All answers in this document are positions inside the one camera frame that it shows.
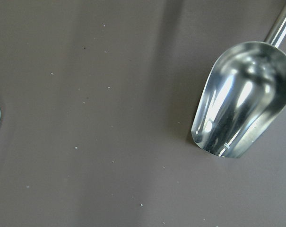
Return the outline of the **metal scoop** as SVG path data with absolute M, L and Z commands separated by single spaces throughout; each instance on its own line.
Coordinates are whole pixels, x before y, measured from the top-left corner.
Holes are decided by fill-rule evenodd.
M 237 44 L 214 63 L 193 120 L 201 149 L 241 157 L 286 105 L 286 4 L 264 41 Z

